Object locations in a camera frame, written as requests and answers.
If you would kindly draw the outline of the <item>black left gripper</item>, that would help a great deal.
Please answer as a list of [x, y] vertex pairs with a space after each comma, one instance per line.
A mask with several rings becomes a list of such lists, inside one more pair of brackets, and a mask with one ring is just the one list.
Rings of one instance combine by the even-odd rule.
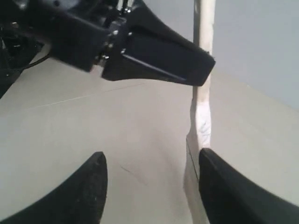
[[25, 0], [23, 26], [50, 45], [50, 56], [90, 71], [117, 49], [126, 0]]

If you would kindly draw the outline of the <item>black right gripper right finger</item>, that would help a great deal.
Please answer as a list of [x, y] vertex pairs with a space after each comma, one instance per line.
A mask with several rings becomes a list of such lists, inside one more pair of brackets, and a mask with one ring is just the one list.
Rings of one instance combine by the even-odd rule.
[[199, 153], [199, 192], [212, 224], [297, 224], [298, 206], [266, 191], [209, 148]]

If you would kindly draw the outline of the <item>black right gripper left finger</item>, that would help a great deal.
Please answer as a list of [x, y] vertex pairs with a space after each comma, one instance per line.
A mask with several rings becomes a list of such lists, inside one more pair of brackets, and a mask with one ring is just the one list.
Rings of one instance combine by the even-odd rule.
[[45, 197], [2, 224], [98, 224], [107, 198], [107, 161], [95, 152]]

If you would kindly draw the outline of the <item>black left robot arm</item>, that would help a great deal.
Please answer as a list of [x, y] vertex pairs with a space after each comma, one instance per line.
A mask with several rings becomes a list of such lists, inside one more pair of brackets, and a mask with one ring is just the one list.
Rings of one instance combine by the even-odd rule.
[[108, 81], [202, 86], [214, 58], [166, 26], [142, 0], [3, 0], [0, 83], [54, 58]]

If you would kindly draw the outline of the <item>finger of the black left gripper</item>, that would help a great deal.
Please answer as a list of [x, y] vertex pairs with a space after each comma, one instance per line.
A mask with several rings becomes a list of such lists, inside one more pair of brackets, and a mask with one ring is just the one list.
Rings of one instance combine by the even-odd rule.
[[197, 49], [193, 42], [185, 39], [164, 24], [142, 0], [135, 0], [130, 12], [130, 25], [134, 32], [146, 34], [171, 42], [187, 49]]
[[150, 79], [202, 86], [214, 66], [214, 58], [199, 47], [187, 49], [122, 25], [101, 76], [108, 81]]

